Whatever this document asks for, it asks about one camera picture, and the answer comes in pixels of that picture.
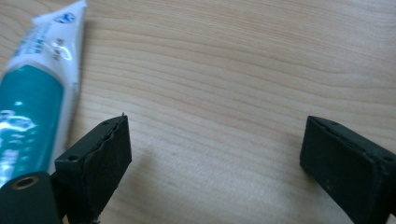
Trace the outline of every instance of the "table surface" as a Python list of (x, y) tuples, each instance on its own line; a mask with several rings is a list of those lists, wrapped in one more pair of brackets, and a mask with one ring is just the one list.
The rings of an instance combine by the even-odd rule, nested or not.
[[(0, 65), (70, 3), (1, 0)], [(396, 152), (395, 1), (88, 4), (70, 145), (124, 112), (133, 155), (102, 223), (351, 223), (299, 165), (304, 126)]]

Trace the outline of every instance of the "toothpaste tube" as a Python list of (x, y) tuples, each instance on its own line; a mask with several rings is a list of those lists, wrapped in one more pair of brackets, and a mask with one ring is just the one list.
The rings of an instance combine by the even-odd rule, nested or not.
[(54, 171), (77, 105), (86, 2), (33, 18), (0, 81), (0, 188)]

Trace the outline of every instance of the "black plastic piece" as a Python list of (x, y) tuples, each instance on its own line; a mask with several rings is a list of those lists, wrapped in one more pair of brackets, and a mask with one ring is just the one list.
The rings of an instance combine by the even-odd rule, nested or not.
[(128, 118), (109, 119), (56, 160), (56, 172), (38, 172), (0, 189), (0, 224), (92, 223), (105, 208), (129, 163)]
[(308, 117), (300, 164), (354, 223), (386, 223), (396, 205), (396, 156), (348, 128)]
[(69, 192), (71, 223), (99, 217), (131, 162), (128, 118), (109, 119), (55, 161), (57, 181)]
[(0, 223), (61, 223), (50, 176), (30, 173), (7, 182), (0, 190)]

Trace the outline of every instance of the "wooden table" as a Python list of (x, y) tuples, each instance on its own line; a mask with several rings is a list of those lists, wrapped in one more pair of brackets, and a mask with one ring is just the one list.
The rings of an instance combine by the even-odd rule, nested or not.
[[(72, 2), (1, 0), (1, 67)], [(396, 152), (395, 1), (88, 4), (70, 144), (124, 112), (133, 154), (102, 223), (351, 223), (299, 165), (305, 120)]]

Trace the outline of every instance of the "metal hole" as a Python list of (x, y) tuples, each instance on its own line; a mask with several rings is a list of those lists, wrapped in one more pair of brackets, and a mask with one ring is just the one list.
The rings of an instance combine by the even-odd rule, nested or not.
[(38, 177), (37, 176), (27, 176), (24, 178), (21, 178), (12, 185), (13, 189), (27, 189), (35, 185), (37, 183)]

